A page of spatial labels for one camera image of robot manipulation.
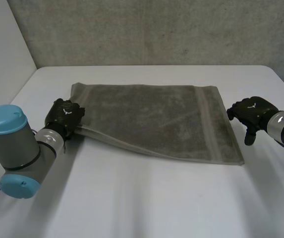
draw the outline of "towel fold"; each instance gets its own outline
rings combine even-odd
[[[244,164],[217,87],[76,83],[70,100],[86,110],[78,134],[151,156]]]

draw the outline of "gray wall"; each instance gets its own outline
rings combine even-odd
[[[261,64],[284,80],[284,0],[8,0],[37,67]]]

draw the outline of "white wall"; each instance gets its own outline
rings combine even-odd
[[[10,103],[36,71],[6,0],[0,0],[0,104]]]

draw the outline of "white table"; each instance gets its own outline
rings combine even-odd
[[[226,108],[261,96],[284,110],[284,83],[265,66],[45,67],[12,103],[39,130],[76,82],[215,85]],[[242,167],[153,158],[77,136],[34,198],[0,192],[0,237],[284,237],[284,148],[265,132],[247,147],[243,125],[231,125]]]

